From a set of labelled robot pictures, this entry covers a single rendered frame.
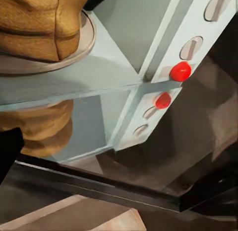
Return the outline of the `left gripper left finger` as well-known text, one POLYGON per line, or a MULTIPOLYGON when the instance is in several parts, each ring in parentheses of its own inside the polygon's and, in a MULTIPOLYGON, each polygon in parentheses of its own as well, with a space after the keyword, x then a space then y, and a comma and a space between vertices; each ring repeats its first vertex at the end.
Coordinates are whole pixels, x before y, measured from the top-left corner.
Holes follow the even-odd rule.
POLYGON ((0 184, 26 143, 22 125, 0 130, 0 184))

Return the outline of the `microwave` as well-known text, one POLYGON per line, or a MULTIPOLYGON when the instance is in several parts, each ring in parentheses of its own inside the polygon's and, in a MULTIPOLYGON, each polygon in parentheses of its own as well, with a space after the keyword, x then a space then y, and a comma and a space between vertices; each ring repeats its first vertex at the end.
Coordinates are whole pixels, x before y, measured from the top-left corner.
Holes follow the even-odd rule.
MULTIPOLYGON (((174 219, 238 221, 238 0, 0 0, 6 177, 174 219)), ((5 178, 6 178, 5 177, 5 178)))

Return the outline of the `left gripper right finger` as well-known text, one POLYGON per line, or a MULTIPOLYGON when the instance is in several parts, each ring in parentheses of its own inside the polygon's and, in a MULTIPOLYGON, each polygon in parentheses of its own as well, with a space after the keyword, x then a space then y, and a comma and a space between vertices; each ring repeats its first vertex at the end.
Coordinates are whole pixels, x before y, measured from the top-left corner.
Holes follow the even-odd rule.
POLYGON ((226 125, 222 142, 238 164, 238 127, 226 125))

